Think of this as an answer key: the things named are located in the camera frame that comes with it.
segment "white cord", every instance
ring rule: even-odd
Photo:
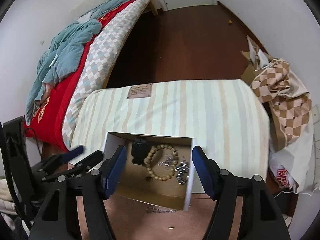
[[[285,191],[281,191],[278,195],[276,195],[274,198],[276,198],[276,197],[278,197],[281,193],[294,193],[295,195],[309,195],[309,196],[312,196],[312,194],[310,194],[310,193],[295,193],[294,191],[288,191],[288,192],[285,192]]]

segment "white wall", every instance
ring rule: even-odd
[[[27,94],[40,56],[70,21],[68,13],[82,0],[15,0],[0,23],[0,121],[24,115]],[[38,158],[28,149],[30,162]],[[0,176],[3,166],[0,157]]]
[[[313,104],[320,103],[320,26],[303,0],[219,0],[236,14],[274,57],[291,63]],[[320,208],[320,195],[301,195],[289,232],[298,240]]]

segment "red blanket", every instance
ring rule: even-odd
[[[135,0],[130,0],[115,8],[114,10],[108,12],[103,17],[98,20],[102,23],[101,30],[111,21],[111,19],[123,9],[125,9],[130,3]],[[76,89],[81,73],[84,69],[84,63],[87,59],[89,53],[90,45],[93,43],[95,37],[94,35],[85,46],[84,52],[81,56],[79,67],[76,72],[72,73],[70,76],[65,78],[60,82],[55,88],[51,90],[50,96],[48,98],[48,103],[42,106],[36,115],[33,117],[30,127],[34,131],[27,130],[27,137],[34,137],[35,135],[40,141],[44,141],[60,149],[63,152],[67,152],[63,138],[62,138],[62,126],[64,122],[64,117],[69,106],[73,92]]]

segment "cable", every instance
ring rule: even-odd
[[[11,169],[10,169],[10,162],[8,158],[8,150],[7,150],[7,143],[5,141],[4,137],[4,132],[3,132],[3,127],[0,122],[0,149],[1,149],[1,154],[2,154],[2,161],[3,161],[3,167],[4,167],[4,173],[5,173],[5,178],[7,180],[8,184],[8,189],[10,192],[10,195],[12,197],[12,200],[14,204],[16,205],[16,211],[19,217],[25,221],[26,226],[28,227],[29,230],[31,230],[31,223],[30,220],[27,218],[27,215],[24,212],[24,209],[16,195],[16,192],[14,190],[14,185],[13,185],[13,180],[12,180],[12,174],[11,174]]]
[[[276,197],[278,197],[281,193],[286,193],[286,194],[288,194],[288,193],[293,193],[293,194],[295,194],[295,195],[309,195],[309,196],[312,196],[312,194],[310,194],[310,193],[307,193],[307,192],[304,192],[304,193],[296,193],[296,192],[294,192],[294,191],[281,191],[278,195],[276,195],[274,198],[276,198]]]
[[[37,144],[37,147],[38,147],[38,153],[39,153],[40,158],[41,158],[41,160],[42,160],[42,155],[41,155],[41,151],[40,151],[40,147],[39,147],[39,141],[38,141],[38,137],[37,137],[37,135],[36,135],[36,132],[35,132],[35,130],[33,130],[33,128],[31,128],[31,127],[25,128],[25,129],[24,129],[24,132],[26,132],[26,131],[28,131],[28,130],[33,131],[33,134],[35,135],[33,138],[36,140],[36,144]]]

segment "electrical outlet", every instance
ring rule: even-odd
[[[315,133],[315,142],[320,140],[320,122],[313,125]]]
[[[318,105],[315,105],[312,109],[312,119],[313,119],[313,123],[316,123],[320,120],[320,114],[319,114],[319,108]]]
[[[316,147],[316,159],[320,158],[320,141],[317,141],[315,143],[315,147]]]

